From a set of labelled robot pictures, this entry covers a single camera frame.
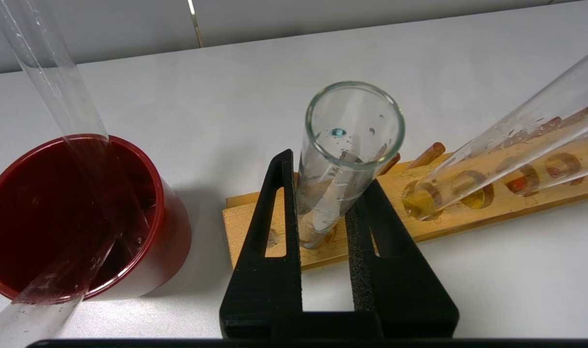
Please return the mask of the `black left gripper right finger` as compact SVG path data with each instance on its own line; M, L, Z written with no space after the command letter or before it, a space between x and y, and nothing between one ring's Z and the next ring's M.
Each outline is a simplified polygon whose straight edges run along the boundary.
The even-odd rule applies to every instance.
M345 222L354 310L388 339L453 337L458 308L377 180Z

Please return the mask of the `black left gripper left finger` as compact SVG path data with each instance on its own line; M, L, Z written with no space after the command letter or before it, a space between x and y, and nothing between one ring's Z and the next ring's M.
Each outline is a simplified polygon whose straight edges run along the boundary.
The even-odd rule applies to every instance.
M265 257L277 190L284 189L284 256ZM300 240L294 197L293 152L269 164L241 253L220 307L225 338L272 337L276 322L302 312Z

